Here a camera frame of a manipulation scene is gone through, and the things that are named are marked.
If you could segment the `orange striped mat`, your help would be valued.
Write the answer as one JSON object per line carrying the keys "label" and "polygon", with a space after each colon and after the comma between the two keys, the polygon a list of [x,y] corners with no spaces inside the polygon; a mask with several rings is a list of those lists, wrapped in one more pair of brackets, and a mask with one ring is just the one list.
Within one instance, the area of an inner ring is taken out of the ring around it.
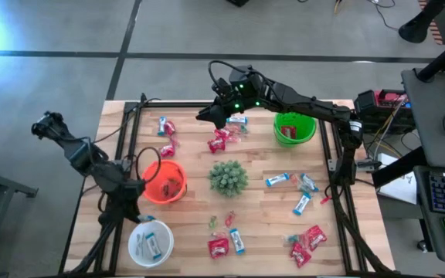
{"label": "orange striped mat", "polygon": [[[429,0],[417,0],[417,1],[419,2],[420,8],[425,8],[427,5],[427,2]],[[434,20],[430,23],[430,25],[428,27],[428,31],[432,35],[436,44],[443,45],[442,35],[441,35],[441,33],[437,27],[437,24],[435,23]]]}

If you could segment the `black and red tool case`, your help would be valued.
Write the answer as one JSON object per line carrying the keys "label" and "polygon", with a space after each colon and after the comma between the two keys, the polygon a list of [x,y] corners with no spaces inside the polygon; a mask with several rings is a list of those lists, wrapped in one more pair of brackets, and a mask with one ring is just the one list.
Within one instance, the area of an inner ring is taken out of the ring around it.
{"label": "black and red tool case", "polygon": [[354,105],[367,134],[376,133],[390,116],[394,116],[394,120],[389,134],[405,134],[416,128],[411,103],[403,90],[368,90],[358,95]]}

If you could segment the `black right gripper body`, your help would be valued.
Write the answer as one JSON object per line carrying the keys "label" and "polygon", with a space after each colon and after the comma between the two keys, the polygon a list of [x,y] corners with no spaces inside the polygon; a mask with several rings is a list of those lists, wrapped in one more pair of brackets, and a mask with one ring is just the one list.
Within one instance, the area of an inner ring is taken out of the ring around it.
{"label": "black right gripper body", "polygon": [[244,97],[237,91],[228,93],[218,93],[215,100],[214,113],[216,116],[230,116],[232,114],[243,113],[249,106],[250,98]]}

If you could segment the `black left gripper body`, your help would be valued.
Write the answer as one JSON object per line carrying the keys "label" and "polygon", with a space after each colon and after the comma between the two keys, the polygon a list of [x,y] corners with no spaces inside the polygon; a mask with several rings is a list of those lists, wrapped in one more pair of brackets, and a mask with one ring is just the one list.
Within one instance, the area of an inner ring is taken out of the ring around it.
{"label": "black left gripper body", "polygon": [[127,180],[108,190],[111,206],[122,216],[139,216],[138,199],[145,191],[146,181]]}

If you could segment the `small white box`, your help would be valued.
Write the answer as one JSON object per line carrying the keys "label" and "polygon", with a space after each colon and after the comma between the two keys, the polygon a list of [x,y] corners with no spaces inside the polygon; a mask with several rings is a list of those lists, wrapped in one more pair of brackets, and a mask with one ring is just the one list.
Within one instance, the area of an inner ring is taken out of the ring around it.
{"label": "small white box", "polygon": [[382,167],[388,166],[393,162],[397,161],[397,158],[390,156],[388,154],[380,153],[377,154],[377,161],[381,163]]}

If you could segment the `black diagonal bar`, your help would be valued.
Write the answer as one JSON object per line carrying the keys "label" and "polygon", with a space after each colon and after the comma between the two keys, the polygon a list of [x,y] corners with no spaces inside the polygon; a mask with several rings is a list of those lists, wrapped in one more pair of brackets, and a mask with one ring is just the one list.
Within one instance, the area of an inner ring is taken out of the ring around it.
{"label": "black diagonal bar", "polygon": [[416,166],[427,166],[426,156],[422,147],[418,147],[397,161],[375,171],[372,174],[374,187],[380,188],[405,174],[409,174]]}

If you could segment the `white plastic bucket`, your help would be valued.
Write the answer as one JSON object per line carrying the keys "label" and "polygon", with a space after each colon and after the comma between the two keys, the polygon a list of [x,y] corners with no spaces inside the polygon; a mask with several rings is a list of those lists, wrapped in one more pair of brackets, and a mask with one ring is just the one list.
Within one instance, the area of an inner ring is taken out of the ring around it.
{"label": "white plastic bucket", "polygon": [[[153,232],[162,251],[159,259],[153,260],[145,241],[145,236]],[[127,248],[130,257],[139,266],[150,269],[164,263],[174,249],[174,236],[171,229],[161,221],[144,222],[134,228],[130,234]]]}

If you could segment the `black stand base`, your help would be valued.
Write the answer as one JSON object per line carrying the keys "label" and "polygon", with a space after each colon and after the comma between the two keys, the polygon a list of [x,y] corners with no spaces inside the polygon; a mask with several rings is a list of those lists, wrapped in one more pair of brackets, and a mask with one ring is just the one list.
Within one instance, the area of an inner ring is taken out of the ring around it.
{"label": "black stand base", "polygon": [[407,42],[423,42],[427,37],[430,23],[444,8],[445,0],[426,0],[421,12],[399,28],[399,36]]}

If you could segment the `grey side desk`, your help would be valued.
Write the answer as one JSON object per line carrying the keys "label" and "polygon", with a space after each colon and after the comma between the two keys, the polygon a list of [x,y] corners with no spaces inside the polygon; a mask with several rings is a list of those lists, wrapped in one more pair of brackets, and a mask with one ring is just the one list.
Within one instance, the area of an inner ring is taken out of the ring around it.
{"label": "grey side desk", "polygon": [[429,173],[445,172],[445,168],[428,168],[416,166],[413,173],[417,183],[417,196],[423,214],[425,227],[423,236],[426,247],[430,252],[436,253],[437,257],[445,261],[445,213],[434,212],[430,204]]}
{"label": "grey side desk", "polygon": [[401,77],[427,164],[445,168],[445,73],[428,83],[419,80],[414,70],[402,71]]}

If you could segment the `black monitor pole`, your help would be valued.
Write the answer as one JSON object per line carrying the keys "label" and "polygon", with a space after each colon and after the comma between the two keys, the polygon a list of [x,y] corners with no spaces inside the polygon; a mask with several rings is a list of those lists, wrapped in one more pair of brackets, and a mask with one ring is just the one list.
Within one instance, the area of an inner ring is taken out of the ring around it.
{"label": "black monitor pole", "polygon": [[418,80],[429,82],[434,76],[445,68],[445,51],[423,69],[415,69]]}

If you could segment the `green plastic bucket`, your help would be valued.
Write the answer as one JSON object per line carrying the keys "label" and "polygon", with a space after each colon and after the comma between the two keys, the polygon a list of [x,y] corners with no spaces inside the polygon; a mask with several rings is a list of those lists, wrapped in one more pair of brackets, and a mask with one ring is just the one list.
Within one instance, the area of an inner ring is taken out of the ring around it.
{"label": "green plastic bucket", "polygon": [[[292,140],[282,135],[281,126],[295,126],[297,138]],[[314,136],[316,128],[316,120],[313,117],[298,113],[276,114],[273,122],[274,135],[277,142],[283,147],[296,147],[308,142]]]}

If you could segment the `orange pumpkin bucket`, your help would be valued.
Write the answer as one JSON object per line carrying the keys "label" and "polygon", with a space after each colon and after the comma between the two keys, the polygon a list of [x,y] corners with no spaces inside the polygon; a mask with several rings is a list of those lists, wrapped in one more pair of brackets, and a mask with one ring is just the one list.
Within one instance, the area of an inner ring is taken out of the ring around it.
{"label": "orange pumpkin bucket", "polygon": [[[146,169],[142,176],[145,181],[145,191],[142,194],[144,198],[156,205],[167,205],[183,197],[187,192],[187,176],[180,164],[172,160],[161,160],[159,164],[154,161]],[[182,186],[181,191],[174,198],[165,199],[161,196],[162,185],[169,180],[176,180]]]}

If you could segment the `artificial succulent in patterned pot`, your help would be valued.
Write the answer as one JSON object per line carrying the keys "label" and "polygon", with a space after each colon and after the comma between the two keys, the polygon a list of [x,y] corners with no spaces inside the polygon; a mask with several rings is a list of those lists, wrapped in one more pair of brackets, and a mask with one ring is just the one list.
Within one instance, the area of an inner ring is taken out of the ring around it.
{"label": "artificial succulent in patterned pot", "polygon": [[247,172],[238,161],[216,163],[207,178],[210,189],[227,198],[241,195],[248,185]]}

